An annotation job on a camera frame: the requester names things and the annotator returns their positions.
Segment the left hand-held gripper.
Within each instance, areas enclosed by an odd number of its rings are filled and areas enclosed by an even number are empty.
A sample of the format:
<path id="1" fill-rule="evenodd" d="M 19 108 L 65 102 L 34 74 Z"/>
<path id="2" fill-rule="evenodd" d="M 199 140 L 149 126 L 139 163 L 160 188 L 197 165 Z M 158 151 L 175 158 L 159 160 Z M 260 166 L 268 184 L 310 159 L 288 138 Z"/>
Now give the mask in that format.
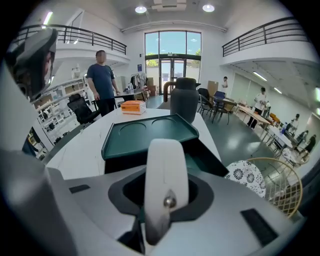
<path id="1" fill-rule="evenodd" d="M 37 119 L 32 101 L 48 87 L 56 55 L 58 32 L 42 29 L 0 63 L 0 163 L 38 164 L 28 133 Z"/>

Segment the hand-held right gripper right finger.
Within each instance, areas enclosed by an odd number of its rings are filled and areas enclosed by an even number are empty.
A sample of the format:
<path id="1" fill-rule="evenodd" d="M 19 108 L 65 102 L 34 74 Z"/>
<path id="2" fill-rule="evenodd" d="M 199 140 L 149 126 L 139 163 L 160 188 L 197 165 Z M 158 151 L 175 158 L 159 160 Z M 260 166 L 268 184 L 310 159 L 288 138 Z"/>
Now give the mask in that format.
<path id="1" fill-rule="evenodd" d="M 171 222 L 195 221 L 201 217 L 212 205 L 214 192 L 204 180 L 188 174 L 188 203 L 170 213 Z"/>

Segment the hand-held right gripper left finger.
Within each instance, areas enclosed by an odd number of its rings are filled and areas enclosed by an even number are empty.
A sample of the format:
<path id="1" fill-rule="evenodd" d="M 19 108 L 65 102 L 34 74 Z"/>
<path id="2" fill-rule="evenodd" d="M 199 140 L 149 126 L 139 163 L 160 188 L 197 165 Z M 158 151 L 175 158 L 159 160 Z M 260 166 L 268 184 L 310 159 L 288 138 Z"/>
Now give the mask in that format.
<path id="1" fill-rule="evenodd" d="M 122 214 L 138 217 L 144 206 L 146 168 L 113 183 L 108 198 Z"/>

